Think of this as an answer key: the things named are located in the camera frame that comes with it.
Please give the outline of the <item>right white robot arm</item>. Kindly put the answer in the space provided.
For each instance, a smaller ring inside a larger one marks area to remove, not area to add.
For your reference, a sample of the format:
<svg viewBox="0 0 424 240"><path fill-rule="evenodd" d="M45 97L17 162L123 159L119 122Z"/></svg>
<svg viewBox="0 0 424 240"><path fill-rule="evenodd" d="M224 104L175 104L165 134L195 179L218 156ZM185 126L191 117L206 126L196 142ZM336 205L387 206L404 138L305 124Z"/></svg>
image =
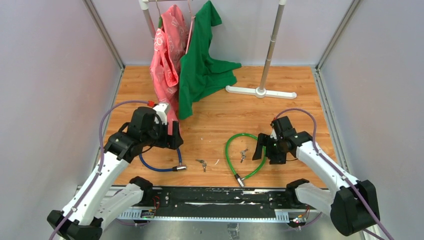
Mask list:
<svg viewBox="0 0 424 240"><path fill-rule="evenodd" d="M323 190L301 178L286 185L285 201L292 209L309 205L330 217L336 230L350 236L376 225L380 211L375 186L359 180L336 164L306 132L298 132L287 116L275 118L270 134L259 133L253 160L265 156L282 165L290 154L308 166L325 184Z"/></svg>

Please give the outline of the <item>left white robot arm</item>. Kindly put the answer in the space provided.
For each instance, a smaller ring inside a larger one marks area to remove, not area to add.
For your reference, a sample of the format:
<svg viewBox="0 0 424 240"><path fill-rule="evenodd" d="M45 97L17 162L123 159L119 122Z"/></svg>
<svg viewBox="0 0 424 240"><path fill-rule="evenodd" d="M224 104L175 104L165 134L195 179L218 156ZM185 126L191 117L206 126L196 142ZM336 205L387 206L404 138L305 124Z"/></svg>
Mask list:
<svg viewBox="0 0 424 240"><path fill-rule="evenodd" d="M144 148L177 150L183 144L179 122L168 122L170 109L168 103L138 107L129 122L106 143L100 142L99 161L81 189L61 210L52 210L47 216L53 228L50 239L60 236L66 240L98 240L128 208L152 203L153 184L140 176L132 178L108 200L103 199L116 178Z"/></svg>

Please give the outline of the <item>white clothes rack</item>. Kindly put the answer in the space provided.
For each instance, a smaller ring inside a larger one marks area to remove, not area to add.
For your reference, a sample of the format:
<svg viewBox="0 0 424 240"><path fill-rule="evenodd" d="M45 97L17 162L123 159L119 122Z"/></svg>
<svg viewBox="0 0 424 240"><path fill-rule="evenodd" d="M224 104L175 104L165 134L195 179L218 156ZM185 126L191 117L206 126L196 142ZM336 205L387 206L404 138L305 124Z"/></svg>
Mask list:
<svg viewBox="0 0 424 240"><path fill-rule="evenodd" d="M149 3L150 2L167 2L167 1L173 1L173 0L138 0L139 6L143 12L146 23L148 25L148 29L153 38L155 37L156 30L153 25L152 17L150 15ZM268 51L267 51L259 86L256 88L248 88L248 87L238 87L238 86L228 85L225 87L225 90L228 93L251 95L257 98L270 97L270 98L279 98L279 99L288 99L288 100L292 100L297 97L296 92L275 91L275 90L269 90L265 88L267 77L271 68L271 61L272 61L273 53L275 50L276 40L277 40L277 36L280 29L282 16L283 16L283 12L284 12L286 4L287 4L287 0L278 1L276 17L273 24L272 34L270 37Z"/></svg>

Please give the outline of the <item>green t-shirt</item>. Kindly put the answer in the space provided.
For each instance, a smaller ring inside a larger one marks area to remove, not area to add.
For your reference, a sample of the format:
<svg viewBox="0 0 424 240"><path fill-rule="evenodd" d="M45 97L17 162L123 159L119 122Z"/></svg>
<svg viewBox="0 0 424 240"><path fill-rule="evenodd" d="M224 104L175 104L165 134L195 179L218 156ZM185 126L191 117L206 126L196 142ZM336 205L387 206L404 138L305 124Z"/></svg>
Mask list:
<svg viewBox="0 0 424 240"><path fill-rule="evenodd" d="M193 103L237 83L234 70L242 65L239 62L215 59L210 55L213 27L221 24L222 19L210 0L195 15L188 51L180 59L180 120L194 114Z"/></svg>

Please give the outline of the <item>left circuit board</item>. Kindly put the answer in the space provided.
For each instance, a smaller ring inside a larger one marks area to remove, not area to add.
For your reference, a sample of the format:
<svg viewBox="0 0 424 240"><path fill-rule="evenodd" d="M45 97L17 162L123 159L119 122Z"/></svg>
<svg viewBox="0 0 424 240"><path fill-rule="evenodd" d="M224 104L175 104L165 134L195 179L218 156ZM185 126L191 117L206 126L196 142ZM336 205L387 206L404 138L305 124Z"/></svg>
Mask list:
<svg viewBox="0 0 424 240"><path fill-rule="evenodd" d="M154 218L157 214L157 211L160 207L160 203L161 200L160 198L156 195L152 198L153 200L153 209L149 209L149 210L144 210L141 212L141 217L142 218Z"/></svg>

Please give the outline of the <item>circuit board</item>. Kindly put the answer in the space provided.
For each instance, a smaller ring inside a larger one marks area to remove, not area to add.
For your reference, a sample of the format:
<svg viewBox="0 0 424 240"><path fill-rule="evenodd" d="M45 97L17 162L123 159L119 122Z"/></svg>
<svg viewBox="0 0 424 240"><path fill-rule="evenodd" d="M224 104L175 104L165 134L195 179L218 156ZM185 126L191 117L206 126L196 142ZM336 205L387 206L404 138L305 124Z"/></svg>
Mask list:
<svg viewBox="0 0 424 240"><path fill-rule="evenodd" d="M144 210L141 212L141 217L142 218L154 218L157 214L157 211L160 207L160 203L161 200L160 198L156 195L152 198L153 200L153 209L149 209L149 210Z"/></svg>
<svg viewBox="0 0 424 240"><path fill-rule="evenodd" d="M310 215L310 211L311 211L311 207L307 205L305 212L300 213L299 215L297 215L290 221L290 226L292 228L301 228L302 226L306 225Z"/></svg>

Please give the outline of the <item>right circuit board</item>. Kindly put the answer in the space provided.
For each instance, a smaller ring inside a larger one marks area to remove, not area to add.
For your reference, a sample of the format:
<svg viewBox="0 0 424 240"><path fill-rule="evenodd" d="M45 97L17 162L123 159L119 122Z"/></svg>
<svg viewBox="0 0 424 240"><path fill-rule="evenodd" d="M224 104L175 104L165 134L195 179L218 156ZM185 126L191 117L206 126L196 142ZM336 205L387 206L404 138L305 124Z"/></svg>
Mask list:
<svg viewBox="0 0 424 240"><path fill-rule="evenodd" d="M290 221L290 226L292 228L301 228L302 226L306 225L310 215L310 211L311 211L311 207L307 205L305 212L300 213L299 215L297 215Z"/></svg>

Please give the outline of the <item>pink patterned garment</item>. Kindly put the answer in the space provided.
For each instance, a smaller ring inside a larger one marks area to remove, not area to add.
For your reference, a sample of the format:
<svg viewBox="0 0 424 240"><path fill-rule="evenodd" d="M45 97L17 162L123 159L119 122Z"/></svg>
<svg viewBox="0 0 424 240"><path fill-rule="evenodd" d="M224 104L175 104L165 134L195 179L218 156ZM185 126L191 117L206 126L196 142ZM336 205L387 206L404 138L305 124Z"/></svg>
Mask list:
<svg viewBox="0 0 424 240"><path fill-rule="evenodd" d="M180 60L186 54L189 28L183 12L175 4L161 15L161 19L162 25L156 30L153 41L154 53L149 70L158 102L170 106L167 122L171 134L173 122L178 121Z"/></svg>

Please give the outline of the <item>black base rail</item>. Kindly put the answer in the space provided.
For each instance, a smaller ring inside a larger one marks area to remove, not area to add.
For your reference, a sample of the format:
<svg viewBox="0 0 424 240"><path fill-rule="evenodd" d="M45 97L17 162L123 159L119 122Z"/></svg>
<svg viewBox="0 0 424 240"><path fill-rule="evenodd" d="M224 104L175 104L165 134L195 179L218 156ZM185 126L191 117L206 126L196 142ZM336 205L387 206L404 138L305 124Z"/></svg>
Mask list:
<svg viewBox="0 0 424 240"><path fill-rule="evenodd" d="M154 196L160 198L157 214L141 217L142 211L153 209ZM283 188L161 186L153 188L153 197L131 206L118 219L289 224L307 207L289 203ZM310 207L307 222L318 213Z"/></svg>

